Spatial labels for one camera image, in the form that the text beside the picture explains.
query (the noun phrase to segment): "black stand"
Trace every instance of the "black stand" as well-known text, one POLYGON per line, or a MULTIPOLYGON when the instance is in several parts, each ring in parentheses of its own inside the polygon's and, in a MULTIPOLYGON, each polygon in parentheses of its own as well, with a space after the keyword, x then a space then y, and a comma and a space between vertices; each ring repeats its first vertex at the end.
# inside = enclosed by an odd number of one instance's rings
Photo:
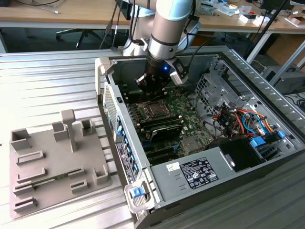
POLYGON ((288 2, 289 0, 284 0, 283 3, 281 4, 281 6, 275 11, 275 13, 272 15, 270 21, 266 24, 265 28, 263 29, 263 31, 261 32, 261 34, 259 35, 257 41, 254 43, 254 45, 252 46, 251 49, 249 49, 245 55, 244 55, 244 59, 246 60, 251 52, 253 51, 254 47, 259 43, 259 41, 261 40, 261 38, 264 36, 264 34, 266 33, 266 31, 269 29, 270 25, 272 24, 272 22, 276 19, 276 17, 278 16, 278 14, 280 13, 280 11, 282 10, 282 8, 284 7, 284 5, 288 2))

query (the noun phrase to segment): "cardboard box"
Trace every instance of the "cardboard box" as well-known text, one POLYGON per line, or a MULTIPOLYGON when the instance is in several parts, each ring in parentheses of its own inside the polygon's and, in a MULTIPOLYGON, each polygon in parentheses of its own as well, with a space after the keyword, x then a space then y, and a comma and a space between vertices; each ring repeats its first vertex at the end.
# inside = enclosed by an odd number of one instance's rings
POLYGON ((288 17, 289 21, 291 21, 293 24, 296 25, 305 25, 305 18, 304 16, 302 17, 288 17))
POLYGON ((239 20, 241 20, 244 23, 252 23, 255 20, 256 16, 252 14, 245 14, 241 15, 239 17, 239 20))
POLYGON ((265 26, 268 22, 270 21, 270 18, 264 17, 263 16, 257 16, 256 19, 253 21, 253 24, 256 26, 265 26))

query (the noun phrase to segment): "computer monitor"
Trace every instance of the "computer monitor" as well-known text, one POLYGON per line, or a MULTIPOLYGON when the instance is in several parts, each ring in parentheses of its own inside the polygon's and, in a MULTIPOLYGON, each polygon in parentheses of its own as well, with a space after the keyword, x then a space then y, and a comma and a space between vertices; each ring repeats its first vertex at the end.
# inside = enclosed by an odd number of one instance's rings
MULTIPOLYGON (((283 0, 263 0, 260 8, 267 11, 267 15, 271 14, 273 10, 278 9, 283 3, 283 0)), ((292 10, 293 6, 290 5, 290 2, 288 1, 282 10, 292 10)))
POLYGON ((305 6, 305 0, 290 0, 290 5, 305 6))

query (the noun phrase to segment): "blue cable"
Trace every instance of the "blue cable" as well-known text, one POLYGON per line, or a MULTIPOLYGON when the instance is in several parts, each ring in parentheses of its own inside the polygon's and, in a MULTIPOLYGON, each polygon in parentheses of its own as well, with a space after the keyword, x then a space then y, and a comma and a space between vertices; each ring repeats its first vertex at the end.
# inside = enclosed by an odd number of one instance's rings
POLYGON ((248 131, 251 131, 251 132, 254 134, 254 136, 256 137, 255 131, 252 130, 252 129, 249 129, 249 128, 247 127, 245 121, 244 121, 244 118, 245 118, 246 114, 243 115, 243 125, 244 125, 244 127, 245 127, 248 131))
POLYGON ((246 126, 246 124, 245 124, 245 120, 244 120, 244 119, 245 119, 246 114, 251 114, 251 115, 255 116, 255 117, 258 119, 259 124, 261 125, 263 131, 264 131, 266 134, 267 134, 267 133, 270 133, 270 132, 267 130, 267 128, 264 127, 264 125, 263 125, 261 119, 259 118, 259 116, 258 116, 257 114, 254 114, 254 113, 252 113, 252 112, 248 112, 248 113, 245 113, 245 114, 243 115, 243 125, 244 125, 244 127, 245 127, 247 130, 249 130, 249 131, 251 131, 252 133, 254 133, 254 136, 256 136, 255 132, 254 132, 252 129, 249 129, 249 128, 246 126))

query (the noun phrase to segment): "office chair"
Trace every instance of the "office chair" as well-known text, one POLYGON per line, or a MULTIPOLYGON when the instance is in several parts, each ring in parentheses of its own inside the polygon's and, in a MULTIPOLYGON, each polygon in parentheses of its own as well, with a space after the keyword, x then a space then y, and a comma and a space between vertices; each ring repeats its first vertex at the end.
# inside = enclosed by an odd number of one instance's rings
POLYGON ((61 35, 67 34, 67 33, 73 33, 73 32, 81 32, 81 37, 76 44, 76 49, 80 48, 82 40, 84 39, 84 37, 88 37, 88 34, 92 35, 93 37, 96 37, 100 41, 103 40, 103 37, 96 34, 95 32, 93 32, 93 30, 90 30, 90 29, 69 29, 69 30, 60 31, 60 32, 56 33, 56 40, 61 41, 61 35))

